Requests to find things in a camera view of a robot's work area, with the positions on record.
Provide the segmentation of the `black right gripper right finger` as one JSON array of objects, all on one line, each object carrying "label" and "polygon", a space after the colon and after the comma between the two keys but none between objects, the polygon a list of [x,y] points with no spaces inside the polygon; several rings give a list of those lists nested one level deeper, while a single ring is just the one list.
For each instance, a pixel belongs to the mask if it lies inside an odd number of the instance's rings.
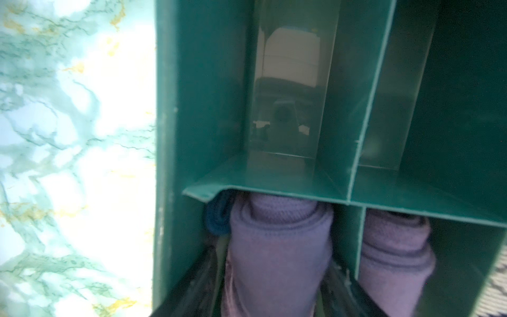
[{"label": "black right gripper right finger", "polygon": [[347,268],[331,261],[321,284],[320,316],[386,317],[386,314],[350,276]]}]

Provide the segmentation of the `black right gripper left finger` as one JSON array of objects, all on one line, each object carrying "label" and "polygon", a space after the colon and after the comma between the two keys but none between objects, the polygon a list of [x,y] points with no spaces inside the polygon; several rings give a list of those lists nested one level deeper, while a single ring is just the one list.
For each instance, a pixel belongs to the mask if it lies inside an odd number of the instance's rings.
[{"label": "black right gripper left finger", "polygon": [[214,247],[208,247],[151,315],[211,316],[215,306],[217,274],[217,252]]}]

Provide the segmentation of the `purple teal sock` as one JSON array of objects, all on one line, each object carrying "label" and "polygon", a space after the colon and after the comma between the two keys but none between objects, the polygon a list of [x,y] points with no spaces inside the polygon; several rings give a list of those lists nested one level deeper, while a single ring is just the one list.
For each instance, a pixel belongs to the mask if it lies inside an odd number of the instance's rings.
[{"label": "purple teal sock", "polygon": [[222,316],[313,316],[331,262],[331,204],[226,190],[204,209],[228,235]]}]

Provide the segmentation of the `green compartment tray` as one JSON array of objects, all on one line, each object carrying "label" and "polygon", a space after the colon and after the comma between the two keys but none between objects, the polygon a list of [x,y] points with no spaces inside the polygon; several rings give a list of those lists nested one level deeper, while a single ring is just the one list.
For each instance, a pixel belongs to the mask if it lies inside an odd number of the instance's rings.
[{"label": "green compartment tray", "polygon": [[157,1],[153,308],[221,192],[332,205],[359,278],[367,211],[429,218],[416,316],[474,316],[506,245],[505,1]]}]

